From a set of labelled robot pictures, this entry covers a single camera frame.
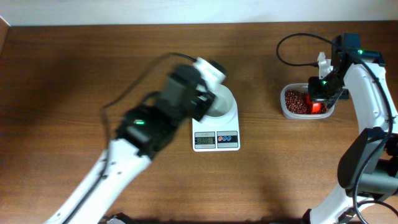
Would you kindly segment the orange measuring scoop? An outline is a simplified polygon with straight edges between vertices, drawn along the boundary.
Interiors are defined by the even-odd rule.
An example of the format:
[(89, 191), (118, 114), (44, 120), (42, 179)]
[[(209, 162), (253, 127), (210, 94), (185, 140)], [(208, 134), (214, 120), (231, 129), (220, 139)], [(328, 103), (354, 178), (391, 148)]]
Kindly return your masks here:
[(310, 95), (307, 95), (307, 113), (308, 114), (318, 114), (322, 110), (321, 103), (314, 103), (310, 100)]

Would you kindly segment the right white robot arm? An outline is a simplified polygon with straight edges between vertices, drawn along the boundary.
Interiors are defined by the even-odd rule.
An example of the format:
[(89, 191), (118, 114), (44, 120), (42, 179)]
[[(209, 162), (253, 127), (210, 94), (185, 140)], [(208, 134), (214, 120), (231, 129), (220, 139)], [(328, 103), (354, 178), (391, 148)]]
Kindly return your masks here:
[(386, 85), (380, 52), (361, 48), (357, 34), (331, 42), (332, 58), (318, 57), (319, 74), (308, 80), (309, 100), (331, 108), (351, 98), (359, 135), (338, 164), (338, 185), (304, 223), (348, 223), (368, 206), (385, 205), (397, 195), (397, 110)]

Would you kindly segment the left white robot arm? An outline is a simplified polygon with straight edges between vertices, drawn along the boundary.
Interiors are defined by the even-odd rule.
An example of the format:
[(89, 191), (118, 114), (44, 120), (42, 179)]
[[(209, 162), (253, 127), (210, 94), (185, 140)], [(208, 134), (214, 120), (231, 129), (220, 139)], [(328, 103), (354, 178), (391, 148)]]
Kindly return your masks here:
[(155, 98), (152, 106), (142, 100), (124, 114), (115, 138), (47, 223), (98, 223), (129, 183), (172, 142), (178, 127), (188, 118), (204, 117), (224, 78), (224, 69), (212, 63), (177, 66), (163, 90), (145, 97)]

